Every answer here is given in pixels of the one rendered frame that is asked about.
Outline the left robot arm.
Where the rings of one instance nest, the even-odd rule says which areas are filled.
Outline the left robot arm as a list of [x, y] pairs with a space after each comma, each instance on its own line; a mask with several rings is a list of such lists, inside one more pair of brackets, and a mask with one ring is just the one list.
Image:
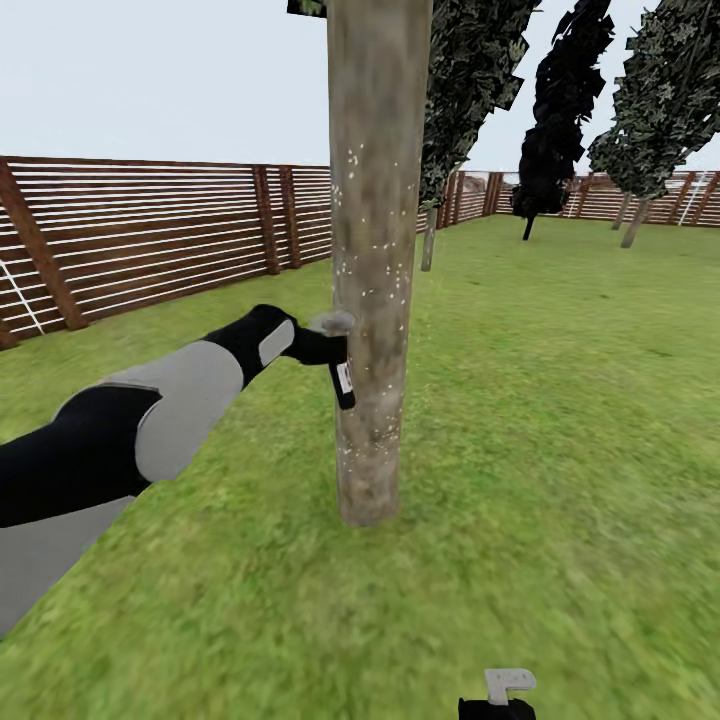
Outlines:
[[252, 311], [72, 396], [51, 426], [0, 446], [0, 629], [12, 628], [150, 482], [185, 471], [227, 407], [273, 359], [342, 364], [349, 311], [308, 328]]

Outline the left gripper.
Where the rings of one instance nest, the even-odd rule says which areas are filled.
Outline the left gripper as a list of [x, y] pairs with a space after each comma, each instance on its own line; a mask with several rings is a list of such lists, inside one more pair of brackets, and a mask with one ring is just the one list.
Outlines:
[[303, 365], [320, 365], [322, 363], [342, 364], [347, 360], [347, 339], [345, 336], [328, 336], [309, 329], [313, 340], [312, 347], [300, 358]]

